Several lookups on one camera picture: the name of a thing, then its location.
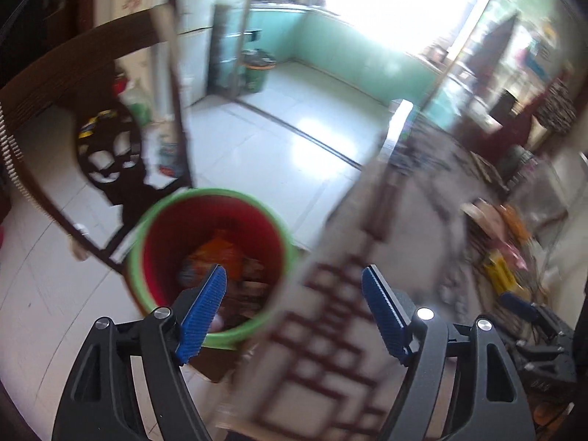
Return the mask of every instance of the green bucket rim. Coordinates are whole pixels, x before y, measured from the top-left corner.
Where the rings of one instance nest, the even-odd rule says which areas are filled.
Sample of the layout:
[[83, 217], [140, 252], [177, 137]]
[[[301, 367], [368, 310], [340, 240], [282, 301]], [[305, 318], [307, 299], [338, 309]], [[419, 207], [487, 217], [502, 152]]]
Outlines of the green bucket rim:
[[[185, 198], [191, 198], [195, 196], [235, 197], [250, 204], [251, 206], [254, 206], [256, 209], [265, 214], [283, 242], [284, 268], [282, 276], [290, 272], [290, 269], [292, 269], [292, 266], [296, 261], [296, 251], [292, 237], [290, 236], [290, 233], [286, 229], [285, 225], [271, 209], [267, 208], [256, 198], [247, 194], [243, 194], [242, 192], [237, 192], [231, 189], [220, 189], [216, 187], [207, 187], [205, 189], [187, 189], [177, 194], [171, 194], [167, 197], [164, 197], [158, 203], [154, 204], [154, 206], [143, 215], [141, 221], [139, 222], [139, 227], [137, 228], [135, 243], [133, 244], [129, 254], [130, 288], [143, 310], [147, 311], [147, 313], [151, 313], [154, 309], [157, 308], [158, 305], [155, 303], [154, 298], [149, 293], [145, 283], [145, 278], [143, 277], [141, 260], [143, 247], [145, 246], [146, 235], [149, 231], [149, 228], [161, 211]], [[269, 317], [270, 314], [267, 310], [261, 311], [256, 317], [235, 328], [231, 328], [227, 331], [221, 331], [219, 333], [208, 333], [204, 338], [204, 343], [202, 343], [202, 346], [220, 350], [234, 350], [235, 343], [251, 337], [252, 334], [254, 334], [266, 323]]]

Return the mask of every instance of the blue gripper pad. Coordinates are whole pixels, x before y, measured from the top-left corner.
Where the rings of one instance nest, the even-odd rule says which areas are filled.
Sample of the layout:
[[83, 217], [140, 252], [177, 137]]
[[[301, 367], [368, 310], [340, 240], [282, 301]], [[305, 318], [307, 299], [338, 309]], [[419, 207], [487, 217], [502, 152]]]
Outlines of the blue gripper pad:
[[505, 291], [498, 297], [500, 304], [513, 314], [521, 317], [524, 321], [533, 323], [539, 318], [539, 311], [529, 302], [516, 296], [510, 291]]
[[199, 287], [196, 299], [187, 311], [180, 326], [180, 342], [176, 355], [181, 364], [196, 356], [204, 343], [212, 319], [221, 305], [226, 292], [226, 272], [217, 265]]
[[410, 318], [375, 266], [362, 272], [362, 293], [388, 353], [406, 366], [412, 355], [408, 346]]

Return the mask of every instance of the green trash can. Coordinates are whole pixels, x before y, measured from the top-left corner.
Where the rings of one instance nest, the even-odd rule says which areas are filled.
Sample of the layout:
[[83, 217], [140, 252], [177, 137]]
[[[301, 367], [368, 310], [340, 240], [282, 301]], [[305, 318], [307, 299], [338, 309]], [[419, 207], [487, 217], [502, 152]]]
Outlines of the green trash can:
[[[278, 216], [253, 197], [228, 189], [187, 189], [169, 195], [141, 218], [128, 259], [129, 288], [144, 314], [171, 306], [183, 287], [178, 285], [180, 261], [216, 228], [228, 224], [230, 241], [264, 265], [267, 284], [277, 287], [289, 273], [297, 252]], [[208, 333], [203, 346], [234, 350], [269, 318], [262, 310], [234, 328]]]
[[276, 60], [260, 49], [245, 50], [243, 66], [245, 67], [245, 89], [249, 93], [259, 93], [268, 78], [268, 70], [276, 67]]

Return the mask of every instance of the green wall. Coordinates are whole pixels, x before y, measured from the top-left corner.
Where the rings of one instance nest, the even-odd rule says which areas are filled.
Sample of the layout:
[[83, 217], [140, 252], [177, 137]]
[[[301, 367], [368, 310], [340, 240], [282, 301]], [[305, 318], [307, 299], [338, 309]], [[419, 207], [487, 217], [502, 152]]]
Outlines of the green wall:
[[291, 59], [305, 15], [304, 11], [252, 9], [247, 29], [261, 29], [261, 37], [256, 42], [246, 43], [246, 49], [263, 49], [272, 54], [278, 63]]
[[255, 10], [248, 29], [261, 29], [261, 48], [278, 62], [296, 58], [360, 88], [382, 104], [393, 99], [418, 103], [429, 91], [437, 70], [401, 51], [365, 37], [352, 26], [316, 11]]

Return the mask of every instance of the wooden chair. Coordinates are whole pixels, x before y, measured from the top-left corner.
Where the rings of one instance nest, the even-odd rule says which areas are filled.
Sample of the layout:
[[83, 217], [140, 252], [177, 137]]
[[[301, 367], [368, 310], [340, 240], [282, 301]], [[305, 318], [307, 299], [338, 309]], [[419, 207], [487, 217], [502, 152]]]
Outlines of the wooden chair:
[[[180, 107], [175, 0], [150, 10], [110, 21], [58, 46], [20, 72], [0, 89], [0, 104], [4, 110], [8, 134], [60, 98], [66, 98], [75, 114], [74, 148], [80, 169], [95, 187], [102, 190], [113, 205], [122, 206], [120, 229], [105, 247], [98, 247], [75, 229], [74, 224], [42, 190], [18, 151], [10, 149], [14, 169], [25, 189], [36, 203], [53, 218], [82, 247], [113, 270], [123, 273], [123, 264], [113, 259], [117, 247], [135, 227], [141, 216], [155, 202], [180, 187], [192, 187], [186, 136]], [[137, 122], [114, 95], [114, 60], [157, 44], [170, 41], [169, 76], [173, 112], [178, 135], [178, 166], [180, 177], [162, 189], [145, 184], [145, 163], [141, 154], [141, 136]], [[90, 137], [80, 139], [79, 131], [90, 118], [101, 111], [114, 110], [108, 123], [96, 124]], [[128, 134], [128, 150], [114, 150], [116, 138]], [[106, 151], [112, 163], [97, 167], [90, 155]]]

